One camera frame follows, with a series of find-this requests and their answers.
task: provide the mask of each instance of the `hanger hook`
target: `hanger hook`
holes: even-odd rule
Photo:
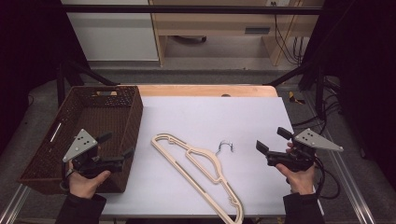
[[[227,140],[222,140],[219,144],[219,150],[216,152],[216,156],[221,152],[221,146],[222,145],[228,145],[231,148],[231,152],[233,152],[233,143]]]

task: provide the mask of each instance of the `woven basket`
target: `woven basket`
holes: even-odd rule
[[[63,194],[62,158],[81,129],[96,137],[112,132],[100,145],[98,155],[118,157],[136,147],[143,113],[142,99],[136,86],[73,87],[59,108],[44,140],[18,182],[43,194]],[[114,173],[96,192],[124,192],[133,156],[123,170]]]

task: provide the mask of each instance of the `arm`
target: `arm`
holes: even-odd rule
[[[97,224],[106,204],[106,199],[95,194],[108,177],[103,171],[96,178],[87,179],[74,172],[69,176],[70,193],[56,218],[56,224]]]
[[[276,169],[290,182],[291,195],[283,198],[285,204],[285,224],[321,224],[325,223],[318,206],[318,198],[313,191],[315,165],[306,171],[292,172],[283,164]]]

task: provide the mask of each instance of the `beige clothes hanger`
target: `beige clothes hanger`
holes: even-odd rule
[[[183,167],[166,151],[159,143],[159,140],[167,140],[169,144],[177,144],[180,147],[186,149],[186,157],[189,158],[214,184],[220,183],[224,189],[226,190],[227,194],[230,196],[230,204],[236,208],[236,219],[232,220],[227,213],[210,197],[209,194],[205,192],[205,190],[186,172]],[[189,146],[187,143],[181,141],[180,139],[174,137],[171,134],[161,133],[155,135],[151,139],[151,144],[157,148],[163,156],[173,165],[175,168],[192,184],[195,189],[197,189],[201,195],[205,198],[205,200],[212,206],[212,208],[216,211],[216,213],[221,217],[221,219],[227,224],[241,224],[244,219],[244,209],[239,201],[236,194],[233,192],[233,189],[224,178],[224,175],[221,172],[221,164],[219,159],[216,157],[215,153],[210,150],[197,148]],[[216,175],[218,177],[213,177],[205,167],[201,166],[201,164],[191,155],[191,153],[195,153],[201,156],[208,158],[213,165],[215,166]]]

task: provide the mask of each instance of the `table top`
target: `table top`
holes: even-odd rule
[[[144,111],[127,190],[122,194],[104,194],[107,204],[103,216],[217,216],[190,183],[150,144],[151,138],[158,133],[170,133],[191,146],[214,152],[220,141],[232,140],[235,152],[221,152],[218,158],[225,178],[244,205],[245,216],[284,214],[282,197],[290,192],[290,187],[276,168],[266,165],[265,157],[255,148],[256,140],[264,142],[271,150],[286,148],[287,141],[276,134],[276,129],[282,126],[291,130],[291,126],[283,101],[275,97],[274,88],[160,85],[139,86],[139,90]],[[189,96],[180,96],[183,91]],[[247,92],[253,92],[251,94],[256,97],[245,96]],[[223,94],[244,97],[208,97]],[[221,186],[215,186],[191,166],[183,153],[179,154],[180,151],[169,144],[161,144],[172,151],[177,162],[228,214],[235,214]],[[198,160],[210,172],[211,164],[205,158]]]

